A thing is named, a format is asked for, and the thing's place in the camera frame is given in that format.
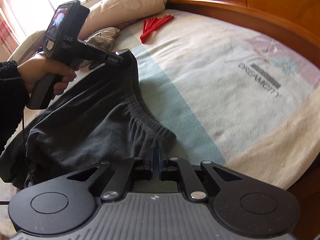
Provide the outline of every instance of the mattress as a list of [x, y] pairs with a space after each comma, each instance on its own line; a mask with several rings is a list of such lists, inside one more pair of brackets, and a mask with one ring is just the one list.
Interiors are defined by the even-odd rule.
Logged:
[[[145, 44], [140, 21], [120, 32], [114, 50], [135, 55], [146, 105], [177, 135], [168, 156], [290, 187], [320, 152], [318, 68], [253, 30], [176, 10], [158, 17], [165, 14], [175, 19]], [[68, 89], [89, 73], [82, 68]], [[26, 123], [39, 112], [25, 110]], [[14, 233], [1, 209], [5, 230]]]

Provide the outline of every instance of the blue strip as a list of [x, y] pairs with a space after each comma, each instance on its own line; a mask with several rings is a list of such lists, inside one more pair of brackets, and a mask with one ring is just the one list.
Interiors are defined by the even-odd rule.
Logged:
[[[123, 30], [121, 36], [122, 40], [126, 40], [130, 36], [132, 39], [133, 34], [129, 30]], [[203, 160], [223, 165], [225, 160], [220, 151], [179, 91], [140, 41], [136, 40], [137, 43], [134, 43], [137, 46], [131, 48], [131, 51], [138, 61], [143, 99], [157, 120], [177, 136], [177, 143], [168, 154], [169, 157], [185, 158], [195, 165]]]

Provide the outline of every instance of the round pad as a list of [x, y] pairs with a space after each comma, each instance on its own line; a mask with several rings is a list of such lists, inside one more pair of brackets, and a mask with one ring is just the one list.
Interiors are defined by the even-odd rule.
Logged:
[[42, 214], [54, 214], [57, 213], [68, 205], [68, 198], [56, 192], [46, 192], [36, 196], [32, 202], [32, 208]]
[[265, 215], [276, 210], [278, 202], [268, 194], [249, 193], [240, 200], [241, 206], [250, 213]]

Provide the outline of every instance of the handheld device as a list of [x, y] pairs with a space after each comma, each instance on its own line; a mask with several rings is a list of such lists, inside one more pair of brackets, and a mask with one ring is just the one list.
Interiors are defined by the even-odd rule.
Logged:
[[[57, 8], [43, 39], [43, 51], [48, 57], [61, 61], [71, 68], [75, 68], [83, 59], [113, 65], [121, 63], [122, 57], [116, 53], [99, 49], [77, 39], [89, 11], [79, 0], [61, 4]], [[46, 74], [36, 83], [27, 107], [46, 109], [55, 97], [53, 86], [61, 79], [60, 75]]]

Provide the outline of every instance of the cable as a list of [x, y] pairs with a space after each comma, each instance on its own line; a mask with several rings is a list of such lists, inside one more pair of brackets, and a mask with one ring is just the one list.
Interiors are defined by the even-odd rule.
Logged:
[[27, 165], [27, 168], [28, 168], [28, 174], [30, 176], [32, 185], [34, 185], [31, 169], [30, 169], [30, 166], [29, 166], [28, 158], [27, 158], [26, 139], [25, 139], [25, 135], [24, 135], [24, 110], [22, 110], [22, 137], [23, 137], [23, 151], [24, 151], [24, 157], [25, 157], [25, 160], [26, 160], [26, 165]]

